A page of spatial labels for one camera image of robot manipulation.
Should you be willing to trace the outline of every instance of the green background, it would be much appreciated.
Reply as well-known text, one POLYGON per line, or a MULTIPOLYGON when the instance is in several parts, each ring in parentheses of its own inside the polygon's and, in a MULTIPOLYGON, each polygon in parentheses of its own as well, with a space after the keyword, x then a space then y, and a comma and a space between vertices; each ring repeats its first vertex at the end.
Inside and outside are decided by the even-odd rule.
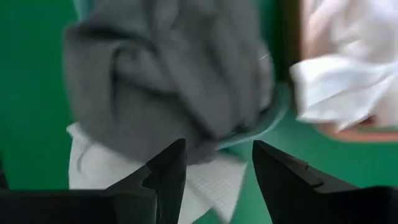
MULTIPOLYGON (((282 70, 280 1, 259 0, 263 34, 282 70)), ((76 20, 72 2, 0 1, 0 153, 12 189, 66 189, 72 122, 62 82, 62 30, 76 20)), ((398 184, 398 144, 332 141, 289 111, 261 139, 360 187, 398 184)), ((231 151, 251 160, 251 142, 231 151)), ((216 223, 213 212, 197 223, 216 223)), ((232 223, 270 223, 249 166, 232 223)))

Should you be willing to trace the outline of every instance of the white fabric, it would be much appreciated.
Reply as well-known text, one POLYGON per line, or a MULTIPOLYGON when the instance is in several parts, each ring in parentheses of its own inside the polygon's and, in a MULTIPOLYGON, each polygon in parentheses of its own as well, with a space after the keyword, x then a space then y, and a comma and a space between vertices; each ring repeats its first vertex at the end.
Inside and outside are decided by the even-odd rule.
MULTIPOLYGON (((91 142, 76 123, 67 131, 73 138, 69 164, 71 189, 105 189, 143 165, 91 142)), ((222 154, 208 164, 187 167, 178 223, 193 223, 211 208, 228 223, 238 201, 245 170, 245 162, 222 154)))
POLYGON ((398 1, 303 0, 304 56, 291 68, 298 119, 338 130, 398 125, 398 1))

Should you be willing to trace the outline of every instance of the gray cloth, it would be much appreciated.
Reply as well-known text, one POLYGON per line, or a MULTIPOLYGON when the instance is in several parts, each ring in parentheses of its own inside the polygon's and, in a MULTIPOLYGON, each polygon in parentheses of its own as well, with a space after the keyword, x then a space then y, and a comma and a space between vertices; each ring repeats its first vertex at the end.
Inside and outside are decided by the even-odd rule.
POLYGON ((70 106, 81 128, 139 161, 178 138, 187 140, 189 164, 210 158, 219 139, 250 129, 259 116, 264 77, 253 4, 95 1, 64 40, 70 106))

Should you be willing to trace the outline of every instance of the gray fabric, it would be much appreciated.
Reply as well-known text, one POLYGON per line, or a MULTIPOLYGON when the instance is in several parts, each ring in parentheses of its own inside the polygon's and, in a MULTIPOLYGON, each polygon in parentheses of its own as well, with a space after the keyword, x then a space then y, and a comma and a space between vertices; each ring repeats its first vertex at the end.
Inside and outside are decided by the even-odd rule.
POLYGON ((187 140, 189 164, 210 158, 217 140, 250 129, 259 116, 264 77, 253 4, 95 1, 64 40, 68 94, 81 128, 140 161, 179 138, 187 140))

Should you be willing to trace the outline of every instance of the white cloth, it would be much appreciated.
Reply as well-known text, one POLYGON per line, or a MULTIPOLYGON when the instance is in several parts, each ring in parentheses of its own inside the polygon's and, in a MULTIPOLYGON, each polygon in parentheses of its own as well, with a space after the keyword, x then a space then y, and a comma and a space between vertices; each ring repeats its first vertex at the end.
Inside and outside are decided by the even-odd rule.
MULTIPOLYGON (((76 123, 67 131, 73 138, 69 164, 71 189, 105 189, 143 165, 90 141, 76 123)), ((193 223, 211 208, 228 223, 238 202, 246 166, 233 156, 220 154, 208 164, 187 167, 178 223, 193 223)))
POLYGON ((298 119, 338 130, 398 125, 398 1, 304 0, 304 53, 291 69, 298 119))

